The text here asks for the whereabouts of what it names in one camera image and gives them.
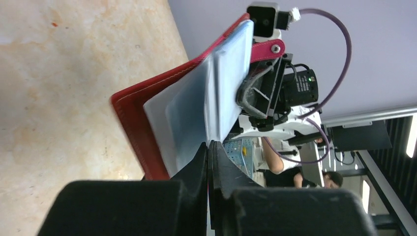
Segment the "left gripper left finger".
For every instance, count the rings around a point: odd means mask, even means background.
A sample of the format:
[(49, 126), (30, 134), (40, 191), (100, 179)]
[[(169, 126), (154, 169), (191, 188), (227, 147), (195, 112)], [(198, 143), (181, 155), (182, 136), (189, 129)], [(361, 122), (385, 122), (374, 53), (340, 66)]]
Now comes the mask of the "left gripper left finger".
[(53, 202), (40, 236), (204, 236), (207, 158), (202, 143), (169, 180), (80, 180)]

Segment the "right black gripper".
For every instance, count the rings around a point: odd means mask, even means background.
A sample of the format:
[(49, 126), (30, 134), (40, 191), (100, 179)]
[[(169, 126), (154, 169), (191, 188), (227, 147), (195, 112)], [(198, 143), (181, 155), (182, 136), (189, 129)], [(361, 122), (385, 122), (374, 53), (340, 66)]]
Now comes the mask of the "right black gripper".
[(268, 113), (284, 114), (294, 106), (316, 103), (317, 77), (306, 64), (293, 64), (293, 54), (250, 64), (237, 91), (236, 103), (250, 117), (266, 119)]

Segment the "red leather card holder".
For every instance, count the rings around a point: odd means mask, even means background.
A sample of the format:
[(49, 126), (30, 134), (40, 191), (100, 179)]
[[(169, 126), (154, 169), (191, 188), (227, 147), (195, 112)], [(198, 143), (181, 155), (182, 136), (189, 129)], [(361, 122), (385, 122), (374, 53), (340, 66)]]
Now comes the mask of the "red leather card holder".
[(239, 114), (249, 66), (284, 55), (281, 38), (254, 43), (243, 14), (196, 58), (113, 94), (111, 105), (147, 180), (167, 180), (199, 147), (223, 141)]

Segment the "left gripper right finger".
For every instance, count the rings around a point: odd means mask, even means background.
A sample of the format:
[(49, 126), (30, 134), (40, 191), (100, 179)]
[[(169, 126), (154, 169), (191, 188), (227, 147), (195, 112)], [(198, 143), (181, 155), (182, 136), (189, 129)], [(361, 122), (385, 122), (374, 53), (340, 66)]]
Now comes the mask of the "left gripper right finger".
[(375, 236), (358, 197), (343, 189), (265, 188), (244, 174), (222, 144), (208, 148), (211, 228), (218, 236)]

